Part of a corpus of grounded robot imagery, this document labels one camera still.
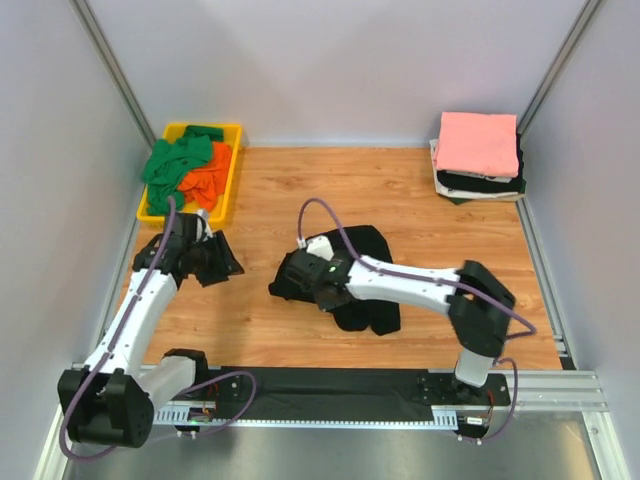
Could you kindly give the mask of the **black t shirt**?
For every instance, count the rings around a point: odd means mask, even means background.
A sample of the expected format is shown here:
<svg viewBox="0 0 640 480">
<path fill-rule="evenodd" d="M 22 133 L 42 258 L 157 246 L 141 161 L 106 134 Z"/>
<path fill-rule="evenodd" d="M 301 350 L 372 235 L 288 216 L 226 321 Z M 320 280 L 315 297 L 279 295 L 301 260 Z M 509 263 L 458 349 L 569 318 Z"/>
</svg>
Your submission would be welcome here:
<svg viewBox="0 0 640 480">
<path fill-rule="evenodd" d="M 374 261 L 389 264 L 392 260 L 387 241 L 372 225 L 348 226 L 345 228 L 348 239 L 355 251 Z M 286 265 L 293 254 L 287 253 L 282 260 L 274 280 L 269 284 L 269 294 L 284 300 L 313 303 L 311 296 L 303 295 L 297 285 L 284 276 Z M 329 312 L 337 326 L 347 332 L 371 329 L 376 335 L 383 336 L 401 329 L 400 307 L 397 299 L 390 294 L 392 278 L 370 271 L 360 263 L 353 264 L 349 272 L 347 289 L 353 301 Z"/>
</svg>

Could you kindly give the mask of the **yellow plastic tray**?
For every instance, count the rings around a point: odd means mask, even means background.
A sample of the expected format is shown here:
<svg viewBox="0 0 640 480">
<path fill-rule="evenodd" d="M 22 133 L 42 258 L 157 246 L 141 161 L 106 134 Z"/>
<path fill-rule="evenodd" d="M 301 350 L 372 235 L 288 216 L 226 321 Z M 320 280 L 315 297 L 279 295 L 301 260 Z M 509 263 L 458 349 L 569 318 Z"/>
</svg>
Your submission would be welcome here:
<svg viewBox="0 0 640 480">
<path fill-rule="evenodd" d="M 225 134 L 225 142 L 232 148 L 232 160 L 226 185 L 226 191 L 219 197 L 217 206 L 212 211 L 208 211 L 209 224 L 214 228 L 222 227 L 228 220 L 231 211 L 234 176 L 236 173 L 236 167 L 239 165 L 239 152 L 242 143 L 243 128 L 239 124 L 189 124 L 185 122 L 174 122 L 168 124 L 165 127 L 164 133 L 160 139 L 165 139 L 169 142 L 173 142 L 183 135 L 186 127 L 189 125 L 218 127 L 223 129 Z M 203 208 L 199 207 L 196 203 L 189 203 L 185 205 L 183 209 L 177 210 L 184 213 L 194 213 L 198 209 Z M 168 217 L 168 215 L 169 213 L 164 216 L 153 216 L 147 213 L 147 186 L 144 183 L 143 196 L 137 209 L 137 219 L 144 224 L 159 228 L 163 225 L 163 222 L 165 218 Z"/>
</svg>

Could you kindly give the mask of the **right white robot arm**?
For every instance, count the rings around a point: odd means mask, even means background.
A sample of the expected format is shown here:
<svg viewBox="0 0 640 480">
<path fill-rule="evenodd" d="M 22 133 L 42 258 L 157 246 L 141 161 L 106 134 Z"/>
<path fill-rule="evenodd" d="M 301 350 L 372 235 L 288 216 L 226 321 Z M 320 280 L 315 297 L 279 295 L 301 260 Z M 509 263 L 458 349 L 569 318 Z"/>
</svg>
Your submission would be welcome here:
<svg viewBox="0 0 640 480">
<path fill-rule="evenodd" d="M 515 297 L 482 264 L 424 269 L 339 251 L 331 259 L 297 250 L 284 276 L 324 310 L 355 301 L 386 301 L 447 317 L 462 351 L 450 379 L 452 395 L 470 404 L 484 395 L 489 370 L 507 341 Z"/>
</svg>

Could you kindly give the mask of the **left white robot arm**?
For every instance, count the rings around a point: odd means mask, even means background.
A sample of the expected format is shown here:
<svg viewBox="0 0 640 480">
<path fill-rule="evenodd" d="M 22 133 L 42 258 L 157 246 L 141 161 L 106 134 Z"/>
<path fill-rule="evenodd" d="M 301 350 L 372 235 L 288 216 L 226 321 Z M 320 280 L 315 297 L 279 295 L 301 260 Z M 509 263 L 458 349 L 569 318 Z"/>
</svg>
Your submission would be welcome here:
<svg viewBox="0 0 640 480">
<path fill-rule="evenodd" d="M 204 352 L 174 348 L 148 373 L 141 371 L 143 359 L 185 280 L 194 277 L 207 287 L 243 271 L 224 233 L 211 229 L 206 211 L 168 215 L 163 233 L 134 257 L 125 298 L 97 348 L 81 368 L 59 378 L 60 444 L 138 448 L 157 410 L 180 394 L 203 399 L 211 380 Z"/>
</svg>

